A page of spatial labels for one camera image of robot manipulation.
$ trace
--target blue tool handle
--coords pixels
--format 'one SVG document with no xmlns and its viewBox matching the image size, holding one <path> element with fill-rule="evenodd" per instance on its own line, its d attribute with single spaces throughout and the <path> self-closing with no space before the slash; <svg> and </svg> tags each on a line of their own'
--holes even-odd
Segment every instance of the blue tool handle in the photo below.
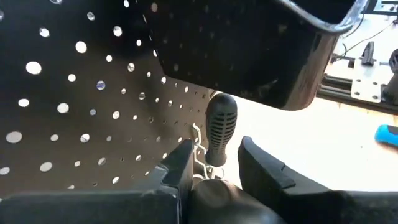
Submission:
<svg viewBox="0 0 398 224">
<path fill-rule="evenodd" d="M 389 144 L 398 147 L 398 127 L 390 125 L 381 125 L 374 135 L 377 142 Z"/>
</svg>

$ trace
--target black plastic bin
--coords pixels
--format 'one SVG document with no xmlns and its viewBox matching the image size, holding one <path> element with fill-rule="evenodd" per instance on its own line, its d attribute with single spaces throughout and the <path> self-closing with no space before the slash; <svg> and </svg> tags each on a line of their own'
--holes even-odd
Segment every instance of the black plastic bin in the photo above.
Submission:
<svg viewBox="0 0 398 224">
<path fill-rule="evenodd" d="M 283 110 L 315 96 L 366 0 L 138 0 L 164 73 Z"/>
</svg>

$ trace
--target black rubber piece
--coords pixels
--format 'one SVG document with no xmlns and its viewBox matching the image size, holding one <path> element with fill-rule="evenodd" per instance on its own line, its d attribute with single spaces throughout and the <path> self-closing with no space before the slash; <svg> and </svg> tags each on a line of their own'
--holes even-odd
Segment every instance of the black rubber piece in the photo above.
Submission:
<svg viewBox="0 0 398 224">
<path fill-rule="evenodd" d="M 221 180 L 204 180 L 192 190 L 189 224 L 286 224 L 272 209 Z"/>
<path fill-rule="evenodd" d="M 238 118 L 238 106 L 234 98 L 228 94 L 215 95 L 206 110 L 206 133 L 209 148 L 206 162 L 220 167 L 226 162 L 225 148 L 235 131 Z"/>
</svg>

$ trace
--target pegboard hole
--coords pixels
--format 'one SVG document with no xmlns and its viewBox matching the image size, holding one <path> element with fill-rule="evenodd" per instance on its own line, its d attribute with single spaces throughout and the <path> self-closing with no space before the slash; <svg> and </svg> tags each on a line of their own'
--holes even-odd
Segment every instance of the pegboard hole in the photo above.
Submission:
<svg viewBox="0 0 398 224">
<path fill-rule="evenodd" d="M 105 87 L 106 87 L 106 84 L 105 84 L 105 82 L 102 81 L 102 80 L 98 81 L 97 84 L 96 84 L 97 90 L 104 90 Z"/>
<path fill-rule="evenodd" d="M 119 182 L 119 177 L 114 177 L 112 179 L 112 184 L 117 184 Z"/>
<path fill-rule="evenodd" d="M 112 55 L 107 55 L 106 56 L 106 61 L 107 62 L 112 62 Z"/>
<path fill-rule="evenodd" d="M 51 162 L 44 162 L 42 165 L 40 165 L 40 171 L 42 172 L 48 172 L 52 168 L 52 163 Z"/>
<path fill-rule="evenodd" d="M 97 111 L 95 109 L 90 110 L 90 115 L 94 116 L 97 114 Z"/>
<path fill-rule="evenodd" d="M 0 169 L 0 175 L 7 175 L 10 173 L 10 167 L 3 167 Z"/>
<path fill-rule="evenodd" d="M 67 113 L 69 111 L 69 105 L 67 103 L 60 103 L 57 106 L 57 110 L 59 113 Z"/>
<path fill-rule="evenodd" d="M 54 4 L 62 4 L 62 0 L 50 0 L 50 2 Z"/>
<path fill-rule="evenodd" d="M 44 27 L 39 28 L 39 34 L 42 37 L 50 37 L 50 31 L 47 28 L 44 28 Z"/>
<path fill-rule="evenodd" d="M 129 65 L 127 66 L 127 70 L 129 72 L 134 71 L 134 69 L 136 69 L 136 66 L 134 65 L 134 63 L 129 63 Z"/>
<path fill-rule="evenodd" d="M 53 135 L 51 135 L 51 137 L 50 137 L 50 140 L 51 140 L 51 141 L 58 141 L 58 139 L 59 139 L 58 134 L 53 134 Z"/>
<path fill-rule="evenodd" d="M 120 37 L 120 36 L 122 35 L 122 33 L 123 33 L 123 31 L 122 31 L 122 28 L 121 28 L 121 27 L 119 27 L 119 26 L 113 27 L 113 34 L 114 34 L 116 37 Z"/>
<path fill-rule="evenodd" d="M 27 106 L 29 106 L 29 100 L 28 99 L 20 99 L 18 101 L 18 105 L 21 107 L 27 107 Z"/>
<path fill-rule="evenodd" d="M 106 158 L 105 157 L 102 157 L 101 159 L 98 159 L 98 165 L 99 166 L 103 166 L 103 165 L 105 165 L 105 163 L 106 163 Z"/>
<path fill-rule="evenodd" d="M 7 134 L 6 140 L 8 143 L 15 144 L 22 140 L 22 133 L 19 131 L 13 131 Z"/>
<path fill-rule="evenodd" d="M 94 21 L 95 20 L 95 15 L 92 12 L 87 12 L 87 19 L 89 21 Z"/>
<path fill-rule="evenodd" d="M 141 93 L 138 95 L 138 98 L 139 98 L 139 100 L 144 100 L 144 99 L 145 99 L 145 93 L 144 93 L 144 92 L 141 92 Z"/>
<path fill-rule="evenodd" d="M 38 62 L 28 62 L 26 71 L 32 75 L 38 75 L 42 71 L 42 66 Z"/>
<path fill-rule="evenodd" d="M 156 3 L 152 3 L 150 5 L 150 9 L 152 10 L 152 12 L 157 12 L 157 4 Z"/>
<path fill-rule="evenodd" d="M 81 54 L 83 54 L 87 51 L 87 45 L 83 41 L 77 42 L 75 47 L 76 47 L 77 52 L 79 52 Z"/>
<path fill-rule="evenodd" d="M 74 75 L 74 74 L 68 75 L 68 80 L 69 80 L 70 82 L 76 81 L 76 75 Z"/>
<path fill-rule="evenodd" d="M 86 143 L 86 142 L 88 142 L 90 140 L 90 135 L 89 134 L 82 134 L 81 136 L 80 136 L 80 141 L 82 142 L 82 143 Z"/>
<path fill-rule="evenodd" d="M 113 119 L 119 119 L 119 117 L 120 117 L 120 112 L 118 112 L 118 111 L 113 112 L 113 114 L 112 114 Z"/>
</svg>

